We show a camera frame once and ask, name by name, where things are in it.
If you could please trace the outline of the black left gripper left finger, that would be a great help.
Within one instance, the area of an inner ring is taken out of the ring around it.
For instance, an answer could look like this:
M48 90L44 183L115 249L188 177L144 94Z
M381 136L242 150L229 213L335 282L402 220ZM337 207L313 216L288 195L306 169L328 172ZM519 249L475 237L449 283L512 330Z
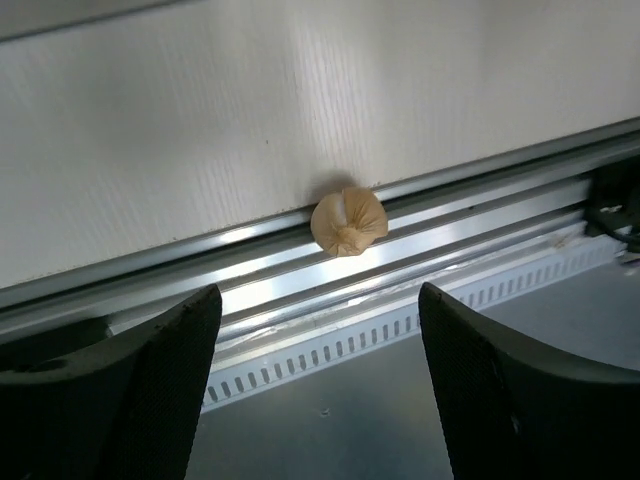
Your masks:
M1 347L5 479L182 479L222 319L208 286L118 334L102 320Z

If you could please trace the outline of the white toy garlic bulb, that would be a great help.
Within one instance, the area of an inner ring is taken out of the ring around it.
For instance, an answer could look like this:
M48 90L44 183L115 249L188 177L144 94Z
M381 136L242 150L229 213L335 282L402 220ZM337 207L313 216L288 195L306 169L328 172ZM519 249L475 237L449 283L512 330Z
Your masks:
M389 232L386 211L374 192L346 187L320 200L310 229L318 246L332 257L361 255Z

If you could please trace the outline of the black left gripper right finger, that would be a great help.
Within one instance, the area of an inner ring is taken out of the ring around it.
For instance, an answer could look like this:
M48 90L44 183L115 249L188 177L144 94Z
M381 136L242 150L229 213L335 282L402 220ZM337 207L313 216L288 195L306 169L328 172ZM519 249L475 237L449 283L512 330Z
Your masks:
M431 283L418 307L455 478L638 478L638 371L538 341Z

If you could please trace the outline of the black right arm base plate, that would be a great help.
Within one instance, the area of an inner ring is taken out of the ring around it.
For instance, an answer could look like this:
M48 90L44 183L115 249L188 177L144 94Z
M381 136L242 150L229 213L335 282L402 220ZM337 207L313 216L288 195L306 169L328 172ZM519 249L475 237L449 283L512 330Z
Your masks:
M639 157L596 169L584 208L585 235L606 235L639 252Z

